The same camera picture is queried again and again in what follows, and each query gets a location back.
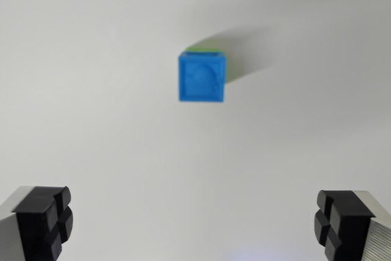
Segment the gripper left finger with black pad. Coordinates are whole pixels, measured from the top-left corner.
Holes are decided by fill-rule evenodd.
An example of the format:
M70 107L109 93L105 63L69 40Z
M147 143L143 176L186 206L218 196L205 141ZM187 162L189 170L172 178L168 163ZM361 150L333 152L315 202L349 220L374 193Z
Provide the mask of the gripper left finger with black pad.
M70 189L20 186L1 204L1 260L57 260L70 238Z

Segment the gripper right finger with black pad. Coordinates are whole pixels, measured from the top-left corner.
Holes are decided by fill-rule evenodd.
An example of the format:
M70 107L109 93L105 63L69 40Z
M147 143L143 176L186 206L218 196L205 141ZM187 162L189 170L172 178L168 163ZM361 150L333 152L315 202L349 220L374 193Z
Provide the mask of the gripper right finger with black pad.
M314 231L331 261L390 260L390 213L368 191L317 196Z

